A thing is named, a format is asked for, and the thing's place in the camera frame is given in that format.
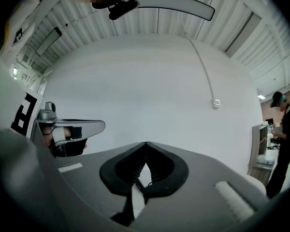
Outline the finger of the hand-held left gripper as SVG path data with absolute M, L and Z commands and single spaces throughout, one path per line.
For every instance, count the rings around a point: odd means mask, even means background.
M 83 120 L 83 119 L 58 119 L 53 124 L 54 128 L 68 128 L 71 135 L 58 142 L 78 142 L 94 135 L 100 134 L 105 130 L 105 122 L 102 120 Z
M 77 142 L 67 142 L 65 144 L 61 144 L 55 146 L 53 148 L 53 156 L 57 157 L 73 157 L 82 155 L 84 149 L 87 146 L 87 139 L 77 141 Z

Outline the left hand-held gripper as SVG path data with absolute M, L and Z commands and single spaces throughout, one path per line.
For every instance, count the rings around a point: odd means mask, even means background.
M 45 128 L 56 118 L 55 105 L 13 80 L 0 57 L 0 155 L 27 147 L 36 120 Z

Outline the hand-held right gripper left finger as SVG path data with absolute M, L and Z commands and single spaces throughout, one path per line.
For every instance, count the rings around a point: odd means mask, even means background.
M 72 190 L 98 214 L 132 224 L 145 211 L 147 183 L 145 143 L 66 158 L 57 158 Z

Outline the person's left hand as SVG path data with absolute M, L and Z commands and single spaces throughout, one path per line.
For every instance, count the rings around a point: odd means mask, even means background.
M 52 131 L 53 131 L 53 129 L 51 127 L 44 127 L 42 130 L 42 135 L 43 135 L 44 141 L 49 148 L 51 148 L 53 145 Z

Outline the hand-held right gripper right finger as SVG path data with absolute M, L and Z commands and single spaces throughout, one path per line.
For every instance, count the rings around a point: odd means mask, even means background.
M 268 199 L 245 177 L 219 160 L 155 143 L 182 158 L 188 166 L 185 183 L 172 195 L 149 199 L 134 222 L 135 230 L 226 230 L 238 222 L 215 185 L 228 182 L 250 205 L 259 210 Z

